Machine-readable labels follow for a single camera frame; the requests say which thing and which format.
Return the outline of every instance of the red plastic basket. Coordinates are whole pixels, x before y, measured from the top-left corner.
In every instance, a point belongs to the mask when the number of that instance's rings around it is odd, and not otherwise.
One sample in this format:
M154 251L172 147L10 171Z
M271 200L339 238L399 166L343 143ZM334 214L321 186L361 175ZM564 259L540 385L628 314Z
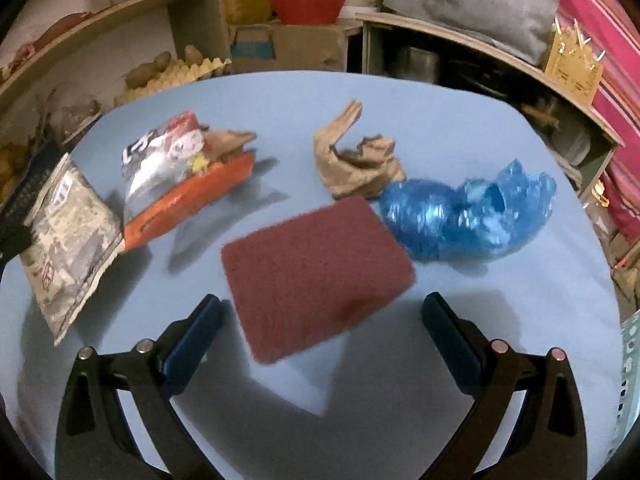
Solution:
M331 25L345 0L270 0L285 25Z

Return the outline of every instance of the blue gripper pad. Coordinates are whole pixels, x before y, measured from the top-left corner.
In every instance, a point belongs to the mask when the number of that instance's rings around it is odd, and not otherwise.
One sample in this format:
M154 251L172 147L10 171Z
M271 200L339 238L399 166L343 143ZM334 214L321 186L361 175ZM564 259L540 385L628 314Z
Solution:
M188 319L171 323L159 343L177 335L173 347L162 357L162 392L167 398L181 394L195 373L214 336L224 323L222 302L207 294Z
M437 292L432 292L424 299L422 322L425 328L460 391L477 399L482 392L482 361L456 321L471 324L459 320Z

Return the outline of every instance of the potato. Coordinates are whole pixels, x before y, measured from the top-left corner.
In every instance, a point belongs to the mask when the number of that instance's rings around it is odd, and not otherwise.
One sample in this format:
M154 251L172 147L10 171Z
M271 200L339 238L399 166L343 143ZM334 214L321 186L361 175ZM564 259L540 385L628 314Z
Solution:
M158 76L158 69L153 63L143 63L131 70L124 78L127 87L131 90L142 88Z
M154 66L158 72L164 72L169 66L169 63L171 63L171 53L169 52L158 54L154 59Z
M12 176L4 183L2 191L0 191L0 202L5 203L9 199L11 193L14 192L15 187L18 185L18 182L20 182L20 177Z
M27 169L31 153L27 146L21 144L14 144L10 142L4 146L4 149L9 153L11 166L14 170L14 174L21 174Z
M204 57L193 45L187 45L184 49L184 60L188 66L192 66L194 64L201 65L204 61Z
M11 164L11 155L7 150L0 152L0 179L7 180L14 176L14 165Z

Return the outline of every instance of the blue plastic bag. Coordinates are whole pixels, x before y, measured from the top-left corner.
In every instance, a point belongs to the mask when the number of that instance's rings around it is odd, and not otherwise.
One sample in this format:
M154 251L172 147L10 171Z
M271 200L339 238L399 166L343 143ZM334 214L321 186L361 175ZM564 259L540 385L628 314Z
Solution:
M393 182L380 197L386 227L415 260L499 256L519 248L551 216L556 181L527 176L518 160L493 182L457 189L434 180Z

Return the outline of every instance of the pink striped fabric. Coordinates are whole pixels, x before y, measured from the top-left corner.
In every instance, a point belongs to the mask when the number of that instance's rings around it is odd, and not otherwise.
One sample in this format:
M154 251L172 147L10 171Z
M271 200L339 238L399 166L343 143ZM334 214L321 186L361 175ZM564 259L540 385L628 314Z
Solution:
M609 211L629 240L640 237L640 34L617 0L560 0L563 24L578 20L594 50L606 50L595 108L624 139L607 168Z

